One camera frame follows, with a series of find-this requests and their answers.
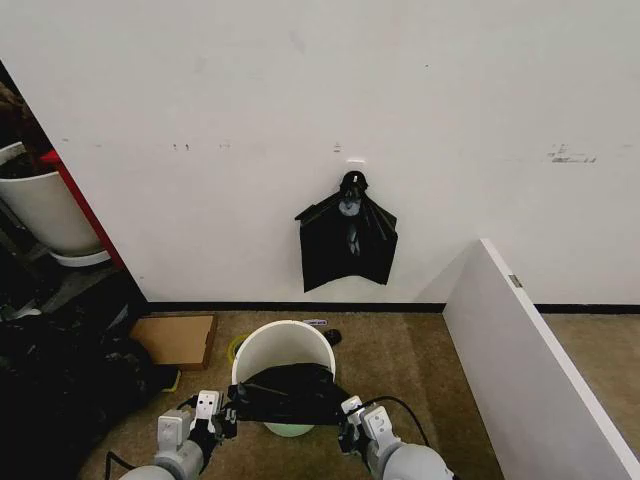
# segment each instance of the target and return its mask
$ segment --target white bucket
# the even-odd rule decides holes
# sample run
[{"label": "white bucket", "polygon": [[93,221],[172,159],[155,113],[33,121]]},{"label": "white bucket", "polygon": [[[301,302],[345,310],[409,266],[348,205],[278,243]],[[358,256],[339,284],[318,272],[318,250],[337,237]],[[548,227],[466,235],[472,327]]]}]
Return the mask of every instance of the white bucket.
[{"label": "white bucket", "polygon": [[[0,148],[0,164],[25,151],[22,143]],[[0,198],[41,243],[63,256],[94,254],[100,240],[58,172],[0,178]]]},{"label": "white bucket", "polygon": [[[336,359],[324,336],[306,323],[281,320],[268,323],[247,337],[233,361],[231,381],[235,385],[266,368],[292,363],[325,365],[335,379]],[[282,437],[296,437],[313,428],[313,425],[265,425]]]}]

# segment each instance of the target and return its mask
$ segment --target cardboard box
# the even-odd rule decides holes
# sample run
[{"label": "cardboard box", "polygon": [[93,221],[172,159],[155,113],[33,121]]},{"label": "cardboard box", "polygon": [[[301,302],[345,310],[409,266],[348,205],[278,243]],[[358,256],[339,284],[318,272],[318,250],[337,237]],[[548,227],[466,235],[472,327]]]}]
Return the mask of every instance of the cardboard box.
[{"label": "cardboard box", "polygon": [[211,314],[153,314],[140,318],[131,330],[158,365],[204,370],[209,365],[217,320]]}]

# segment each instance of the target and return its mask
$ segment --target black trash bag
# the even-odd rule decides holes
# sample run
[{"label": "black trash bag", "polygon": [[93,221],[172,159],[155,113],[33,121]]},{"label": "black trash bag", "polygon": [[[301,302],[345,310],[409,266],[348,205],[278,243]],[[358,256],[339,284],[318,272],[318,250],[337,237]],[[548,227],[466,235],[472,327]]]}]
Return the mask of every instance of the black trash bag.
[{"label": "black trash bag", "polygon": [[367,196],[367,187],[362,172],[349,172],[339,192],[296,217],[305,292],[349,275],[387,284],[397,219]]},{"label": "black trash bag", "polygon": [[238,420],[299,425],[338,425],[350,397],[317,363],[267,368],[227,393]]},{"label": "black trash bag", "polygon": [[0,322],[0,411],[11,412],[0,460],[11,478],[75,478],[109,429],[161,388],[139,343],[65,320]]}]

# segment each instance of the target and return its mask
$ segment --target black cable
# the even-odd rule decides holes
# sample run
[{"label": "black cable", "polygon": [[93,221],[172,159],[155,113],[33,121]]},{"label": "black cable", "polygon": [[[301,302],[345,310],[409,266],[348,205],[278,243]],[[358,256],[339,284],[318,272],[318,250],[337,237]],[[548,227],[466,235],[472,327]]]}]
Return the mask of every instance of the black cable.
[{"label": "black cable", "polygon": [[104,480],[109,480],[111,478],[111,460],[113,460],[114,462],[116,462],[118,465],[120,465],[122,468],[126,468],[127,470],[133,470],[134,467],[133,465],[125,462],[124,460],[122,460],[118,455],[116,455],[115,453],[113,453],[111,450],[109,450],[107,452],[107,456],[105,457],[105,463],[104,463]]},{"label": "black cable", "polygon": [[411,415],[411,418],[413,419],[413,421],[415,422],[416,426],[418,427],[418,430],[420,430],[420,435],[422,435],[422,440],[424,441],[425,446],[430,447],[429,440],[427,440],[427,434],[424,433],[424,430],[422,428],[422,425],[420,425],[420,421],[418,420],[418,417],[416,417],[416,414],[413,413],[413,410],[411,410],[411,407],[409,407],[409,405],[404,403],[399,398],[392,397],[391,395],[382,395],[380,397],[376,397],[376,398],[372,398],[371,400],[367,400],[361,406],[359,406],[357,408],[357,410],[359,410],[361,408],[367,408],[368,406],[373,405],[374,403],[377,403],[377,402],[381,402],[383,400],[391,400],[392,402],[396,402],[396,403],[399,403],[400,405],[402,405],[404,407],[404,409],[407,412],[409,412],[409,415]]},{"label": "black cable", "polygon": [[193,395],[192,397],[187,398],[184,402],[176,407],[176,410],[181,410],[182,407],[189,405],[191,408],[196,408],[196,403],[198,401],[198,396]]}]

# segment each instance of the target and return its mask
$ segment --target potted plant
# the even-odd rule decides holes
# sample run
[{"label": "potted plant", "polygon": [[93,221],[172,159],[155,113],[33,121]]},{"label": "potted plant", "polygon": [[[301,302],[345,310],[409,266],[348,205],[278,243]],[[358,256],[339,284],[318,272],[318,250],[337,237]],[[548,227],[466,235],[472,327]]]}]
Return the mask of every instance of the potted plant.
[{"label": "potted plant", "polygon": [[0,198],[60,263],[81,266],[108,259],[60,174],[40,160],[52,149],[46,135],[26,102],[2,80]]}]

